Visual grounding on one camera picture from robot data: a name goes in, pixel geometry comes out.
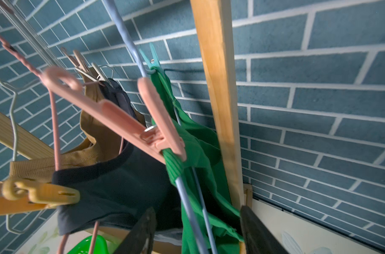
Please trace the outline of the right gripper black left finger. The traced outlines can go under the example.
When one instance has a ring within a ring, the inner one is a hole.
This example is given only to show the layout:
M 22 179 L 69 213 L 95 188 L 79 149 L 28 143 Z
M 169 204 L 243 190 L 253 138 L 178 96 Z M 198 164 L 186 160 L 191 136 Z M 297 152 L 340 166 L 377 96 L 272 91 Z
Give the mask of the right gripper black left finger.
M 150 207 L 117 247 L 114 254 L 151 254 L 156 225 L 156 214 Z

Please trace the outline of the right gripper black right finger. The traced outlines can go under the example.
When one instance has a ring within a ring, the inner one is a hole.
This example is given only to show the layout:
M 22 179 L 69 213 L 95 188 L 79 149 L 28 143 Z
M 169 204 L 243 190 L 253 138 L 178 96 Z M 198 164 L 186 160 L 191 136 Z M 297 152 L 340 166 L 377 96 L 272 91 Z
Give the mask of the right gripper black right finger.
M 247 254 L 289 254 L 250 207 L 242 206 L 240 217 Z

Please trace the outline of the light blue wire hanger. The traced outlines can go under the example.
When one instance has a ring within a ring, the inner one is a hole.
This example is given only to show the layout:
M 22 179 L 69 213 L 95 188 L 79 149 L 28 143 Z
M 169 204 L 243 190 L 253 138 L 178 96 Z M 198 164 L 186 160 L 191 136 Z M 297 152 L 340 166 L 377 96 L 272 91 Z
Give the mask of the light blue wire hanger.
M 111 19 L 115 23 L 117 30 L 118 30 L 123 42 L 125 43 L 125 45 L 129 49 L 133 59 L 137 63 L 138 69 L 139 69 L 140 73 L 142 74 L 142 77 L 146 78 L 148 76 L 148 74 L 153 74 L 154 73 L 153 70 L 147 70 L 144 68 L 144 65 L 142 62 L 142 56 L 140 55 L 138 49 L 136 48 L 135 43 L 132 40 L 132 38 L 131 38 L 131 36 L 130 36 L 130 34 L 129 34 L 126 26 L 125 26 L 124 21 L 123 21 L 122 17 L 120 16 L 120 13 L 117 9 L 115 2 L 114 1 L 104 1 L 104 5 L 106 6 L 107 12 L 111 16 Z M 204 216 L 206 230 L 207 230 L 207 233 L 209 236 L 211 252 L 216 254 L 216 253 L 218 253 L 218 251 L 216 249 L 215 239 L 214 239 L 213 233 L 212 233 L 211 228 L 210 228 L 208 212 L 206 209 L 206 205 L 205 205 L 202 191 L 200 189 L 200 184 L 199 184 L 199 180 L 197 177 L 196 169 L 194 167 L 192 167 L 192 172 L 193 172 L 193 175 L 195 177 L 195 182 L 197 184 L 199 199 L 200 199 L 200 203 L 202 205 L 202 212 L 203 212 L 203 216 Z M 207 246 L 206 246 L 206 243 L 204 240 L 204 236 L 203 236 L 201 229 L 199 228 L 197 217 L 195 216 L 195 214 L 193 212 L 191 202 L 188 198 L 188 194 L 187 194 L 187 191 L 186 191 L 186 188 L 185 188 L 185 185 L 183 183 L 182 178 L 178 177 L 175 180 L 175 183 L 176 183 L 177 189 L 179 191 L 181 201 L 182 201 L 183 205 L 185 206 L 187 217 L 189 219 L 193 233 L 196 237 L 196 242 L 197 242 L 197 246 L 199 248 L 199 251 L 201 254 L 207 254 L 208 249 L 207 249 Z

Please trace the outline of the pink clothespin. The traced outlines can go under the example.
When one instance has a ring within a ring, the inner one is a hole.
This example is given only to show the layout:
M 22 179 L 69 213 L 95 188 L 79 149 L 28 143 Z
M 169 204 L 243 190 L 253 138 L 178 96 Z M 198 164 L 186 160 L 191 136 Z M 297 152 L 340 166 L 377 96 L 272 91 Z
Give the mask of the pink clothespin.
M 40 78 L 53 93 L 78 106 L 161 163 L 165 162 L 161 154 L 164 149 L 171 149 L 182 161 L 187 159 L 185 144 L 150 79 L 142 77 L 137 82 L 140 95 L 156 124 L 156 128 L 148 130 L 113 102 L 94 102 L 83 95 L 82 83 L 63 68 L 49 67 Z

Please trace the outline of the teal clothespin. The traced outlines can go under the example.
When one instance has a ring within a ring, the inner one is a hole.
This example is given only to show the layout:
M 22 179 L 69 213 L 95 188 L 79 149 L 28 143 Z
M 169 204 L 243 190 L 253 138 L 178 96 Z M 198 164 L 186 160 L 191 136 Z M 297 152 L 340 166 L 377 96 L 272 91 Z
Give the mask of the teal clothespin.
M 153 60 L 150 60 L 147 55 L 144 53 L 143 50 L 139 49 L 139 53 L 143 57 L 144 61 L 146 62 L 146 65 L 148 67 L 147 74 L 152 75 L 154 73 L 161 73 L 164 74 L 164 70 L 160 64 L 158 55 L 156 53 L 155 47 L 152 43 L 149 43 L 150 50 L 153 56 Z

